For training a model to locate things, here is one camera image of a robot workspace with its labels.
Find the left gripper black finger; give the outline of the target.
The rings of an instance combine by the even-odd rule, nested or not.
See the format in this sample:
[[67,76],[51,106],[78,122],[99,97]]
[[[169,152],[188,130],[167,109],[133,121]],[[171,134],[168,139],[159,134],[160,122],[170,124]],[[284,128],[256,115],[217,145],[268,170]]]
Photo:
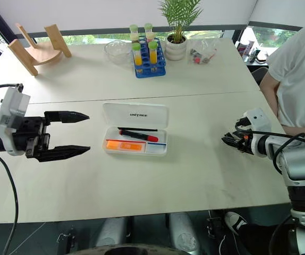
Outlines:
[[77,123],[89,119],[88,115],[74,111],[46,111],[44,116],[47,123]]
[[87,146],[58,146],[54,149],[42,150],[37,154],[37,160],[39,162],[52,162],[58,160],[69,159],[78,155],[81,155],[90,150]]

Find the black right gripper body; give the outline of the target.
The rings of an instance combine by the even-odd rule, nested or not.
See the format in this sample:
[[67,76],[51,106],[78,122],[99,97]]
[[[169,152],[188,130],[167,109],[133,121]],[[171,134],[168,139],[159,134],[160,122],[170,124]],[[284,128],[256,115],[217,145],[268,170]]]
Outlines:
[[242,153],[247,153],[253,155],[252,149],[251,149],[251,141],[252,141],[252,135],[251,134],[245,134],[240,131],[234,131],[232,133],[232,136],[234,138],[234,147],[237,148]]

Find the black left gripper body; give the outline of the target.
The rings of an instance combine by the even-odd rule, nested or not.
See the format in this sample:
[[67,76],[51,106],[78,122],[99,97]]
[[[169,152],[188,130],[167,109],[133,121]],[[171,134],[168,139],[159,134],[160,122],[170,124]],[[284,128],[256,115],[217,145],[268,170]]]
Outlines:
[[46,132],[49,125],[50,120],[45,117],[25,117],[16,132],[12,133],[16,149],[25,152],[27,158],[50,159],[50,134]]

